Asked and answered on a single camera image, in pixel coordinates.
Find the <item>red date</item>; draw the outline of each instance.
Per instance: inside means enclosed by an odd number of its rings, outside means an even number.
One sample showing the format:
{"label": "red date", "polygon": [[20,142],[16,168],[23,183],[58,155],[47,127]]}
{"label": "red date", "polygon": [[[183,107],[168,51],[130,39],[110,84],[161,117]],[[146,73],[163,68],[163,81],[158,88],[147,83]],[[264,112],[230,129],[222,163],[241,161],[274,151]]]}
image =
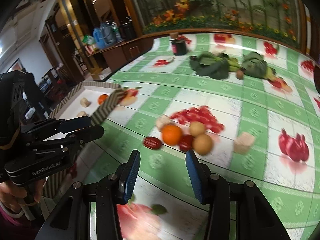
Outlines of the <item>red date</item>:
{"label": "red date", "polygon": [[191,134],[183,136],[179,142],[180,151],[185,153],[188,150],[192,150],[193,139],[194,137]]}
{"label": "red date", "polygon": [[162,141],[156,137],[147,137],[143,141],[143,145],[151,150],[158,150],[162,146]]}

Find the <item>screw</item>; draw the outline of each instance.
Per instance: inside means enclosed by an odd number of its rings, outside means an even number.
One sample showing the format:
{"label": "screw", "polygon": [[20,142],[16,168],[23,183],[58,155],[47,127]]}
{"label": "screw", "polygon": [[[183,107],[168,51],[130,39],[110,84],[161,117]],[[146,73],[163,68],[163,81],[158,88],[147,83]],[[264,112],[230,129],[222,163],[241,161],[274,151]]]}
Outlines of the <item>screw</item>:
{"label": "screw", "polygon": [[254,182],[251,180],[247,180],[245,183],[247,184],[248,187],[254,187]]}
{"label": "screw", "polygon": [[80,188],[82,186],[82,183],[77,181],[74,184],[72,184],[73,188]]}
{"label": "screw", "polygon": [[118,178],[118,176],[116,174],[110,174],[108,175],[108,180],[115,180],[116,178]]}
{"label": "screw", "polygon": [[217,173],[212,173],[212,174],[210,175],[210,178],[211,178],[211,179],[214,179],[214,180],[217,180],[217,179],[220,178],[220,176],[219,176]]}

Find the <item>cork lid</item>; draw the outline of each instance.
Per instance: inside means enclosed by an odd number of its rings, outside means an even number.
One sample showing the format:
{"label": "cork lid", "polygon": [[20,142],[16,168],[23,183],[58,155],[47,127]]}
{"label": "cork lid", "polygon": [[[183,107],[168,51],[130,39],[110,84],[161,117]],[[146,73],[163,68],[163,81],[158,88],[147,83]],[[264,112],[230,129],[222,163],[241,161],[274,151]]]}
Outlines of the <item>cork lid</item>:
{"label": "cork lid", "polygon": [[179,38],[179,33],[178,32],[170,33],[170,38],[178,39]]}

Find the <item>flower wall mural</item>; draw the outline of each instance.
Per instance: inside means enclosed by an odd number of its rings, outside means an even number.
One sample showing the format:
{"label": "flower wall mural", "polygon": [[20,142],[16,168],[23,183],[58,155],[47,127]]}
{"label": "flower wall mural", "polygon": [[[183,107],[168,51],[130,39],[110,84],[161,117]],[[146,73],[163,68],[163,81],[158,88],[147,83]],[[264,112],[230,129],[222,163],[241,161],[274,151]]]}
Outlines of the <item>flower wall mural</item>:
{"label": "flower wall mural", "polygon": [[255,33],[299,47],[295,0],[134,0],[144,33],[218,28]]}

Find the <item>printed fruit pattern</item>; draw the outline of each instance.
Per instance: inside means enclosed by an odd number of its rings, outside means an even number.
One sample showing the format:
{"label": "printed fruit pattern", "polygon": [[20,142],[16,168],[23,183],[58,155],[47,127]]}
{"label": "printed fruit pattern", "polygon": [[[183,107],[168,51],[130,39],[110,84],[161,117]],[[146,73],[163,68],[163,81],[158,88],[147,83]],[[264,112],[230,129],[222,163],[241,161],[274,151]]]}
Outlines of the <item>printed fruit pattern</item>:
{"label": "printed fruit pattern", "polygon": [[277,48],[273,47],[273,45],[267,41],[263,43],[265,52],[270,55],[277,55],[279,50],[279,44],[277,44]]}
{"label": "printed fruit pattern", "polygon": [[169,60],[159,59],[159,60],[157,60],[157,62],[153,65],[153,67],[168,65],[168,64],[172,63],[173,61],[174,61],[174,57],[170,58]]}
{"label": "printed fruit pattern", "polygon": [[124,87],[124,97],[119,100],[118,104],[121,106],[129,106],[134,104],[137,101],[137,95],[139,93],[139,89],[142,87],[130,88]]}
{"label": "printed fruit pattern", "polygon": [[315,71],[315,66],[313,65],[312,60],[305,60],[301,63],[301,67],[313,73]]}
{"label": "printed fruit pattern", "polygon": [[99,96],[98,98],[98,103],[99,105],[102,105],[102,103],[107,99],[108,95],[106,94],[102,94],[101,96]]}
{"label": "printed fruit pattern", "polygon": [[199,108],[192,107],[189,110],[184,109],[175,112],[170,116],[170,119],[177,119],[180,124],[200,122],[214,133],[220,133],[225,128],[224,125],[218,123],[217,118],[211,114],[208,106],[201,106]]}
{"label": "printed fruit pattern", "polygon": [[283,89],[284,91],[291,93],[292,88],[288,86],[288,84],[284,81],[283,78],[277,77],[275,80],[271,81],[268,80],[271,85],[273,85],[276,88]]}
{"label": "printed fruit pattern", "polygon": [[317,99],[317,98],[313,98],[313,99],[316,101],[316,103],[317,103],[317,105],[318,105],[318,107],[320,109],[320,101],[319,101],[319,99]]}
{"label": "printed fruit pattern", "polygon": [[299,162],[300,160],[305,162],[309,158],[309,148],[305,142],[305,136],[298,134],[295,138],[291,137],[282,129],[282,133],[279,136],[279,148],[281,152],[288,155],[291,160]]}
{"label": "printed fruit pattern", "polygon": [[159,240],[160,215],[166,214],[167,209],[159,204],[148,207],[133,203],[134,198],[133,194],[126,205],[117,205],[122,237],[126,240]]}
{"label": "printed fruit pattern", "polygon": [[232,37],[231,34],[214,34],[214,42],[215,43],[228,43],[228,44],[236,44],[236,40]]}
{"label": "printed fruit pattern", "polygon": [[78,175],[76,162],[68,169],[68,173],[70,173],[71,178],[76,178],[76,176]]}
{"label": "printed fruit pattern", "polygon": [[184,40],[186,44],[190,44],[192,40],[188,39],[186,36],[180,35],[179,40]]}

